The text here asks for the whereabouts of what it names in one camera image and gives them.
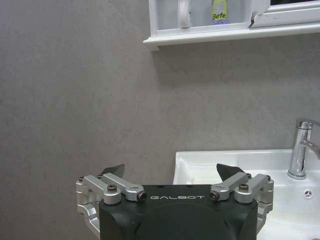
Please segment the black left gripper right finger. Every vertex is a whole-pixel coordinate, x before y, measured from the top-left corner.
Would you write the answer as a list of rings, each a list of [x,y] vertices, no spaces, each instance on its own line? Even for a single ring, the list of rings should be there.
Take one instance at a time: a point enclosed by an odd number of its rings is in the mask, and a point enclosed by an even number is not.
[[[210,187],[210,198],[213,201],[226,201],[230,195],[234,200],[243,205],[257,202],[257,225],[259,232],[267,220],[267,214],[273,210],[274,181],[269,175],[251,174],[244,172],[236,166],[218,163],[217,172],[222,180]]]

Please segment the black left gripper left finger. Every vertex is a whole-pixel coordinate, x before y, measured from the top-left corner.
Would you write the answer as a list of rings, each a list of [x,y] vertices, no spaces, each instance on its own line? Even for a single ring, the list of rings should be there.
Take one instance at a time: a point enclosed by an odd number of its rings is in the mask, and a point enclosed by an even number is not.
[[[122,197],[129,202],[140,203],[147,199],[147,193],[140,184],[122,178],[125,165],[105,168],[99,175],[81,176],[76,181],[77,211],[84,217],[85,224],[96,237],[101,236],[99,202],[108,206],[117,205]]]

